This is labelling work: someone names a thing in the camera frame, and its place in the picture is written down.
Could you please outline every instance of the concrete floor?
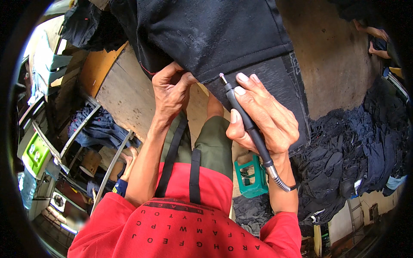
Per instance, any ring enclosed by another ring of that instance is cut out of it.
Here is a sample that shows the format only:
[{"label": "concrete floor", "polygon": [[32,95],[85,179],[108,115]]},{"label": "concrete floor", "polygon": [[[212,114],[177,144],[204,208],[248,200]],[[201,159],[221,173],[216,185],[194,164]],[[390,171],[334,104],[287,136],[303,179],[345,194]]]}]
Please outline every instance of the concrete floor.
[{"label": "concrete floor", "polygon": [[310,117],[360,105],[380,72],[379,59],[367,54],[367,35],[326,0],[276,3],[300,64]]}]

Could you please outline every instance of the black strap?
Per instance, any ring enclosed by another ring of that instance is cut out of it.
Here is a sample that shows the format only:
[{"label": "black strap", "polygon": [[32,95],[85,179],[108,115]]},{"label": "black strap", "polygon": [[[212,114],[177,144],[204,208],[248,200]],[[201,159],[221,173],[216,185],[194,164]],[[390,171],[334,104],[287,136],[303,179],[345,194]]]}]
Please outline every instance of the black strap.
[{"label": "black strap", "polygon": [[290,191],[297,189],[300,186],[300,184],[295,184],[294,186],[290,187]]},{"label": "black strap", "polygon": [[191,172],[189,176],[189,201],[193,204],[201,204],[201,193],[199,191],[199,166],[201,162],[201,151],[192,151]]},{"label": "black strap", "polygon": [[186,118],[182,118],[179,122],[179,125],[173,135],[171,145],[168,150],[168,154],[165,158],[164,168],[162,169],[161,179],[159,180],[158,187],[155,191],[156,198],[164,198],[166,189],[168,187],[169,179],[171,178],[173,164],[175,163],[176,156],[178,155],[178,147],[181,141],[183,132],[188,124],[188,120]]}]

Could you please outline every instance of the green plastic stool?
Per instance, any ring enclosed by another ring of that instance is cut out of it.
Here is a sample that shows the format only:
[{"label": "green plastic stool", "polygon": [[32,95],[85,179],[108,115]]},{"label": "green plastic stool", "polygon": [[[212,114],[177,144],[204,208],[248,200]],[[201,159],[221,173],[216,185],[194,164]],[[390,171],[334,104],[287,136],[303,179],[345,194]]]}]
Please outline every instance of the green plastic stool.
[{"label": "green plastic stool", "polygon": [[[240,186],[240,192],[247,198],[259,196],[261,194],[268,193],[268,185],[265,177],[265,168],[261,165],[261,162],[257,155],[252,155],[252,161],[239,165],[238,161],[234,162],[235,172],[237,174],[238,184]],[[241,171],[243,168],[254,166],[254,174],[248,175]],[[255,177],[255,182],[250,183],[250,178]]]}]

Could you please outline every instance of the red stitching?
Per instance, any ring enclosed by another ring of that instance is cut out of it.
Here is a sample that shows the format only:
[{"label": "red stitching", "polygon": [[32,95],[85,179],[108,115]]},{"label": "red stitching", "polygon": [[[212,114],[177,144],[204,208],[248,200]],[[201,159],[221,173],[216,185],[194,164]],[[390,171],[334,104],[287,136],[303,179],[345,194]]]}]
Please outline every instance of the red stitching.
[{"label": "red stitching", "polygon": [[155,74],[156,74],[156,73],[151,73],[150,71],[146,70],[146,68],[143,67],[143,65],[142,65],[141,62],[139,62],[139,64],[140,64],[140,66],[141,66],[143,69],[145,69],[145,71],[147,71],[150,75],[155,75]]}]

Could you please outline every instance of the plastic bottle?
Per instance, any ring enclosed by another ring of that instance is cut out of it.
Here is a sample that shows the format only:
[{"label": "plastic bottle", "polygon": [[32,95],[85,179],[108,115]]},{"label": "plastic bottle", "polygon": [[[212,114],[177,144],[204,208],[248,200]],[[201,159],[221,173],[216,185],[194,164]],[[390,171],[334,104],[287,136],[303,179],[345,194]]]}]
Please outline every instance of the plastic bottle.
[{"label": "plastic bottle", "polygon": [[36,191],[37,182],[36,179],[25,168],[23,173],[19,173],[17,176],[19,182],[19,190],[23,206],[30,210],[33,202],[34,192]]}]

